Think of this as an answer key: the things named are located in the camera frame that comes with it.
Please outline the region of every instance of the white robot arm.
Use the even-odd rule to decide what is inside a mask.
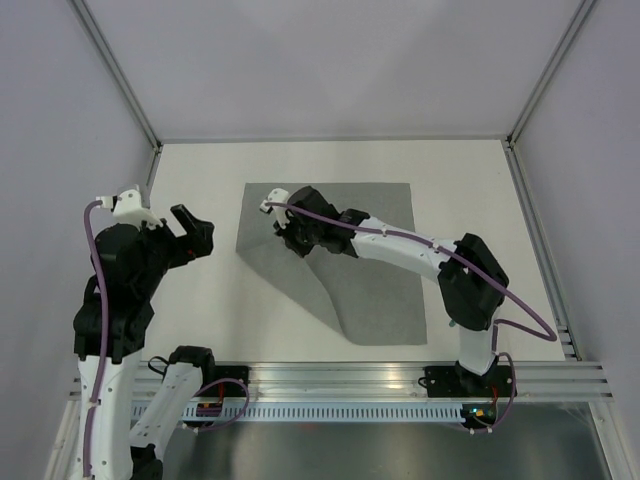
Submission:
[[[366,212],[349,209],[340,213],[312,187],[294,194],[274,189],[260,209],[275,213],[276,234],[301,257],[319,245],[331,253],[390,263],[438,283],[447,313],[460,327],[460,367],[472,381],[482,381],[496,364],[493,316],[504,296],[433,248],[458,252],[506,287],[507,275],[479,237],[436,239],[393,227]]]
[[[154,314],[150,301],[169,269],[211,254],[214,226],[176,205],[171,212],[186,232],[176,237],[145,207],[137,187],[115,197],[99,197],[95,203],[110,209],[118,223],[100,232],[92,244],[97,273],[87,283],[73,322],[82,398],[71,479],[161,478],[171,433],[187,402],[203,382],[213,379],[215,362],[210,349],[178,347],[169,358],[161,389],[129,431],[135,374]]]

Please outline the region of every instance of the white table surface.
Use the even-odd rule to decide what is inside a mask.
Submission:
[[[427,345],[354,345],[260,278],[236,254],[245,183],[408,182],[416,230],[439,238],[481,236],[509,287],[554,325],[515,188],[497,140],[350,141],[165,145],[151,204],[183,203],[215,224],[214,251],[170,271],[153,300],[144,357],[181,344],[208,346],[219,361],[448,361],[458,352],[439,287],[423,279]],[[534,327],[509,300],[503,318]],[[563,360],[550,344],[508,327],[499,350],[516,360]]]

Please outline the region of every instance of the gray wall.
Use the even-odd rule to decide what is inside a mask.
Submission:
[[[88,0],[172,139],[501,135],[580,0]]]
[[[29,480],[75,369],[83,208],[143,179],[150,147],[64,0],[3,2],[0,65],[0,478]]]
[[[583,353],[640,453],[640,2],[600,2],[519,142]]]

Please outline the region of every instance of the gray cloth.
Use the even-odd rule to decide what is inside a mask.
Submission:
[[[309,313],[358,345],[427,343],[420,276],[375,260],[335,255],[315,247],[304,259],[274,234],[274,215],[258,209],[274,188],[290,193],[302,183],[248,183],[242,199],[236,252]],[[313,184],[338,211],[355,208],[415,230],[406,183]]]

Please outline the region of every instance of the vertical metal post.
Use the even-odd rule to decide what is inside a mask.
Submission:
[[[85,0],[68,0],[154,152],[162,145]]]
[[[584,27],[594,8],[598,4],[598,1],[599,0],[582,0],[582,2],[580,2],[580,5],[576,9],[573,17],[571,18],[571,21],[569,22],[569,25],[564,31],[560,42],[558,42],[558,45],[553,51],[551,58],[542,71],[542,75],[540,75],[540,78],[533,88],[531,95],[529,95],[527,103],[522,109],[522,112],[518,116],[515,125],[508,135],[509,142],[512,145],[518,140],[518,138],[520,138],[524,127],[527,125],[527,122],[531,118],[531,115],[540,102],[540,99],[547,90],[547,87],[549,86],[551,80],[557,73],[558,68],[569,52],[569,49],[574,44],[576,38],[578,38],[578,34],[582,31],[582,28]]]

